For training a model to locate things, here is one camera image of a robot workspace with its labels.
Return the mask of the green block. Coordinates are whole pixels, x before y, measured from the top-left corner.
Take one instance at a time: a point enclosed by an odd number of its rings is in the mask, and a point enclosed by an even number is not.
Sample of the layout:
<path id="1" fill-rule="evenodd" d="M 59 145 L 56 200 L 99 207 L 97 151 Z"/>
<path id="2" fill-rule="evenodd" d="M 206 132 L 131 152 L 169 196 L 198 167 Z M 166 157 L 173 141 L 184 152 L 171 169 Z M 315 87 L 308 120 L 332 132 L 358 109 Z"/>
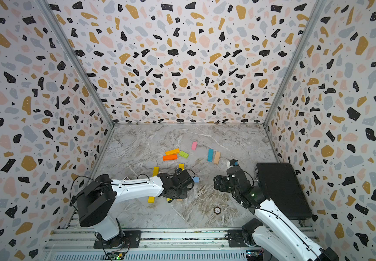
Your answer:
<path id="1" fill-rule="evenodd" d="M 188 158 L 188 157 L 189 157 L 189 154 L 186 153 L 186 152 L 184 152 L 184 151 L 180 151 L 178 154 L 179 154 L 181 157 L 183 157 L 183 158 Z"/>

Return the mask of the beige wooden block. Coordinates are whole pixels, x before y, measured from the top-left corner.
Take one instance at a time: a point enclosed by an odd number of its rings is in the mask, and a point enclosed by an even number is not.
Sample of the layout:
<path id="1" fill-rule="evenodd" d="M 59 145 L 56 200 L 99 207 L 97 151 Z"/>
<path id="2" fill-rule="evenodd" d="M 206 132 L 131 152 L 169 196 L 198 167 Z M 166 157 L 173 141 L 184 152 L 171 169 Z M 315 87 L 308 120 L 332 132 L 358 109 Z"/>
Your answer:
<path id="1" fill-rule="evenodd" d="M 219 162 L 220 162 L 220 158 L 221 158 L 221 152 L 216 152 L 214 160 L 213 160 L 213 163 L 216 164 L 216 165 L 218 165 Z"/>

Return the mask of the teal long block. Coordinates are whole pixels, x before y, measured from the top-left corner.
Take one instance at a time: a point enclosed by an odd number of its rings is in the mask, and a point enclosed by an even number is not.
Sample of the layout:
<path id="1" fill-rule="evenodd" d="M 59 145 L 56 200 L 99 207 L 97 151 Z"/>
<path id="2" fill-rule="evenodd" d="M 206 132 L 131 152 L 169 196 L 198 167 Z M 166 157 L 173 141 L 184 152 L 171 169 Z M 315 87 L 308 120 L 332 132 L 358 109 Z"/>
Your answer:
<path id="1" fill-rule="evenodd" d="M 209 150 L 208 150 L 207 161 L 208 161 L 208 162 L 212 162 L 212 161 L 213 161 L 213 158 L 214 158 L 214 150 L 213 150 L 213 149 L 209 149 Z"/>

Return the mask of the pink block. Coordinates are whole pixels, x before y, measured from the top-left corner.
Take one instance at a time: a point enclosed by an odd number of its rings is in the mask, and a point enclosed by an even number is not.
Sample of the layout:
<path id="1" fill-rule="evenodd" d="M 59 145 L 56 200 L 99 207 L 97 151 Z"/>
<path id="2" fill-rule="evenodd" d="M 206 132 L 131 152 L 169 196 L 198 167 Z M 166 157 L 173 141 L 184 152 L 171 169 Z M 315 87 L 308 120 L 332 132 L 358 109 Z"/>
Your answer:
<path id="1" fill-rule="evenodd" d="M 191 147 L 191 150 L 195 151 L 195 150 L 196 150 L 196 148 L 197 148 L 197 142 L 196 142 L 196 141 L 194 141 L 194 142 L 192 143 L 192 147 Z"/>

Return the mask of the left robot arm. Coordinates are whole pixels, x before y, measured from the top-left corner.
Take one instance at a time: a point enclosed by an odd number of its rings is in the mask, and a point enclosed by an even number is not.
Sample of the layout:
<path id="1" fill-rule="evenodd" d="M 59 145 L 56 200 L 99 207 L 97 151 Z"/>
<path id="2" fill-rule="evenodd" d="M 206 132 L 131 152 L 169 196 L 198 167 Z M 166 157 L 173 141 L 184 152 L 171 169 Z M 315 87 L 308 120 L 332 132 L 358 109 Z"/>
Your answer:
<path id="1" fill-rule="evenodd" d="M 194 185 L 193 178 L 186 170 L 133 180 L 111 179 L 107 174 L 100 175 L 76 196 L 79 224 L 81 227 L 93 228 L 105 241 L 112 240 L 122 235 L 118 220 L 110 215 L 110 209 L 115 203 L 141 197 L 185 199 Z"/>

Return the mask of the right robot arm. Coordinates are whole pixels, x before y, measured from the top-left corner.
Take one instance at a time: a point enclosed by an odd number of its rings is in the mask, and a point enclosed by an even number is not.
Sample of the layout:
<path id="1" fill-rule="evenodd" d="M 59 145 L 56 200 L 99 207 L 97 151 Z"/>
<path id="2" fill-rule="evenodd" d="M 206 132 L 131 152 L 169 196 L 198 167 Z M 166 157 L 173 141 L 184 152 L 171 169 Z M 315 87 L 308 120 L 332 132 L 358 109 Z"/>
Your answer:
<path id="1" fill-rule="evenodd" d="M 297 228 L 283 214 L 270 196 L 268 183 L 258 178 L 251 184 L 239 162 L 227 163 L 227 174 L 214 177 L 214 188 L 227 192 L 254 218 L 242 226 L 242 238 L 246 245 L 258 245 L 269 251 L 279 261 L 338 261 L 331 248 L 323 249 Z"/>

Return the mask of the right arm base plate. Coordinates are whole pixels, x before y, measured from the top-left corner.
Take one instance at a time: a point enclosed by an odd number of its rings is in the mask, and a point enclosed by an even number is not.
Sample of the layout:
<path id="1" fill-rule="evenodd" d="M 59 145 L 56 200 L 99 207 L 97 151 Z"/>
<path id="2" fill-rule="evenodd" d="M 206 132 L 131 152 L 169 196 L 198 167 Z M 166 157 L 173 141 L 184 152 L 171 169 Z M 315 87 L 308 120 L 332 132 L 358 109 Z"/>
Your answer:
<path id="1" fill-rule="evenodd" d="M 225 239 L 228 240 L 230 248 L 257 248 L 261 247 L 256 242 L 270 240 L 270 235 L 264 235 L 259 231 L 249 231 L 246 229 L 229 229 L 225 235 Z"/>

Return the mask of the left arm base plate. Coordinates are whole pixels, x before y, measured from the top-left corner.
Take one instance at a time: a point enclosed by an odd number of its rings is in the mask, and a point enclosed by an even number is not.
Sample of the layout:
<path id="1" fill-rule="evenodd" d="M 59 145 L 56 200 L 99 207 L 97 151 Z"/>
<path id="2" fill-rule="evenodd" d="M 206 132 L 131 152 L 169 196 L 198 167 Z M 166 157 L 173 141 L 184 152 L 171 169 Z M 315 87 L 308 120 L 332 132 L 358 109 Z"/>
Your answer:
<path id="1" fill-rule="evenodd" d="M 110 240 L 104 240 L 103 237 L 96 233 L 94 249 L 137 249 L 140 244 L 142 232 L 140 230 L 125 230 Z"/>

